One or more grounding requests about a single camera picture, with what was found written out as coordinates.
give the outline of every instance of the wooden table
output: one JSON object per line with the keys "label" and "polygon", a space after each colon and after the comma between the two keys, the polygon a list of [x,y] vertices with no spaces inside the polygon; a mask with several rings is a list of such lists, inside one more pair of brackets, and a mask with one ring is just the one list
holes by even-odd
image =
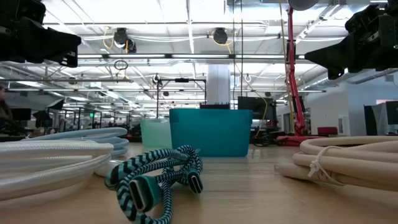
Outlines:
{"label": "wooden table", "polygon": [[[204,192],[194,196],[174,185],[172,223],[398,223],[398,193],[353,186],[334,187],[281,177],[278,162],[296,148],[268,147],[247,158],[204,159]],[[131,155],[141,145],[131,144]],[[152,211],[159,216],[161,206]],[[116,194],[93,176],[85,190],[36,207],[0,211],[0,223],[129,223]]]}

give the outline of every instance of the braided cable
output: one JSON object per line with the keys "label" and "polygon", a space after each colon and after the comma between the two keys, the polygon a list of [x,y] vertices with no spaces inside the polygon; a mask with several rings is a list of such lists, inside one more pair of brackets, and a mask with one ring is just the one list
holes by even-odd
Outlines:
{"label": "braided cable", "polygon": [[[187,174],[195,170],[200,174],[203,161],[191,146],[181,146],[178,149],[159,149],[132,157],[116,166],[105,177],[105,186],[115,190],[119,206],[130,221],[137,223],[167,224],[170,223],[173,213],[171,186],[178,182],[188,185]],[[163,214],[153,219],[145,213],[137,212],[129,190],[130,181],[138,175],[163,169],[162,174],[155,176],[158,184],[162,184]]]}

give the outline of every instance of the black cable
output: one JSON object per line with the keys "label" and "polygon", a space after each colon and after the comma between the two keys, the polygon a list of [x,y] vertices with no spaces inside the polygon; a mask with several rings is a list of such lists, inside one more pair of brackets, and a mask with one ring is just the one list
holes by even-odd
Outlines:
{"label": "black cable", "polygon": [[235,87],[236,87],[236,71],[235,71],[235,0],[232,1],[232,35],[233,35],[233,53],[234,53],[234,89],[232,91],[233,105],[235,110]]}
{"label": "black cable", "polygon": [[242,29],[242,40],[241,40],[241,45],[242,45],[242,61],[241,61],[241,96],[243,96],[243,7],[242,7],[242,0],[241,0],[241,29]]}

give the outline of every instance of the translucent plastic container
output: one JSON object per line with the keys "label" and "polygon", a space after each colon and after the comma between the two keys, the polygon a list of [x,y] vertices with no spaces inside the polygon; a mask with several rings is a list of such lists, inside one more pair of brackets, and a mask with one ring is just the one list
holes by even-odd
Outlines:
{"label": "translucent plastic container", "polygon": [[141,120],[141,135],[143,151],[172,148],[170,123],[167,119]]}
{"label": "translucent plastic container", "polygon": [[251,110],[171,109],[173,148],[188,144],[203,157],[244,157],[252,118]]}

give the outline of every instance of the cable connector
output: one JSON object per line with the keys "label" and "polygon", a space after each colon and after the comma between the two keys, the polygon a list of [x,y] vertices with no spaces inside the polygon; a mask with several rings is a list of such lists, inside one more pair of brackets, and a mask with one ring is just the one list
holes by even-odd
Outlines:
{"label": "cable connector", "polygon": [[190,169],[187,175],[188,184],[191,187],[191,190],[195,194],[200,194],[203,190],[203,183],[201,182],[199,173]]}
{"label": "cable connector", "polygon": [[138,212],[148,212],[160,202],[160,187],[155,177],[139,175],[130,181],[129,189]]}

